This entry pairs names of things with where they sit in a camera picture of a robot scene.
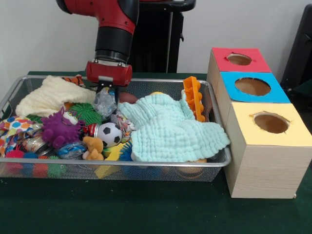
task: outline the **soccer ball toy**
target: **soccer ball toy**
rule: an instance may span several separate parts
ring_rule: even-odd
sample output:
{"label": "soccer ball toy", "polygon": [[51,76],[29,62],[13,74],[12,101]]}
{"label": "soccer ball toy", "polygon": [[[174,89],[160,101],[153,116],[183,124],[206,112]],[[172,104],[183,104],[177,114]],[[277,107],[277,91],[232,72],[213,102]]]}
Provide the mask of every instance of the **soccer ball toy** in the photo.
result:
{"label": "soccer ball toy", "polygon": [[97,137],[101,138],[105,148],[109,148],[121,142],[122,132],[116,124],[104,123],[98,128]]}

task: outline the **red robot arm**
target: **red robot arm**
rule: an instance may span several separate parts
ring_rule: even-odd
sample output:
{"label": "red robot arm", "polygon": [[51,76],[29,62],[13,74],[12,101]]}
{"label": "red robot arm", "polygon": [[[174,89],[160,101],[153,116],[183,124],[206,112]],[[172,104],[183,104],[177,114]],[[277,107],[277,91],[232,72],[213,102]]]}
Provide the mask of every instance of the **red robot arm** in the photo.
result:
{"label": "red robot arm", "polygon": [[87,78],[93,82],[128,85],[132,67],[127,61],[137,25],[139,0],[57,0],[57,3],[64,12],[92,16],[99,22],[95,59],[87,63]]}

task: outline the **white wall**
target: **white wall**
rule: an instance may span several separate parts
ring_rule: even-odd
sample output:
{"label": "white wall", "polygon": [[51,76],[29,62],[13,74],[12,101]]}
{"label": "white wall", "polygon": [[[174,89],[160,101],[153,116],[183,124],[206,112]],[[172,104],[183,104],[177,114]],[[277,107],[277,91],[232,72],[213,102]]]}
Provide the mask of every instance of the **white wall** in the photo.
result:
{"label": "white wall", "polygon": [[[206,73],[209,50],[258,47],[281,79],[309,0],[197,0],[184,13],[178,72]],[[0,99],[28,71],[79,71],[94,55],[97,21],[55,0],[0,0]]]}
{"label": "white wall", "polygon": [[178,71],[206,73],[211,47],[257,47],[282,79],[310,0],[197,0],[184,13]]}

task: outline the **stacked wooden boxes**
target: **stacked wooden boxes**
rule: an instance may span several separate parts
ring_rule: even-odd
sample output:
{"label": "stacked wooden boxes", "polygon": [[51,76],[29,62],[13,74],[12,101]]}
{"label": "stacked wooden boxes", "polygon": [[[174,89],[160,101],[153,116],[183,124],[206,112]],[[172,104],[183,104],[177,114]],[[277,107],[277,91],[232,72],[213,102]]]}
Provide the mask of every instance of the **stacked wooden boxes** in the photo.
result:
{"label": "stacked wooden boxes", "polygon": [[259,50],[213,48],[207,81],[231,140],[231,196],[293,198],[312,159],[312,136]]}

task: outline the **colorful polka dot fabric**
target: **colorful polka dot fabric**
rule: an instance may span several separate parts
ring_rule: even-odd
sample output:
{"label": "colorful polka dot fabric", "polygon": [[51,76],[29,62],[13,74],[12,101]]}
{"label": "colorful polka dot fabric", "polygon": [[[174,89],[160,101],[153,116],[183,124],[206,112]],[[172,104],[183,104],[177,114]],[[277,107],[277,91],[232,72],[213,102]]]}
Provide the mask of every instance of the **colorful polka dot fabric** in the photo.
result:
{"label": "colorful polka dot fabric", "polygon": [[35,122],[26,117],[10,117],[0,122],[0,154],[5,154],[13,150],[25,132],[34,129]]}

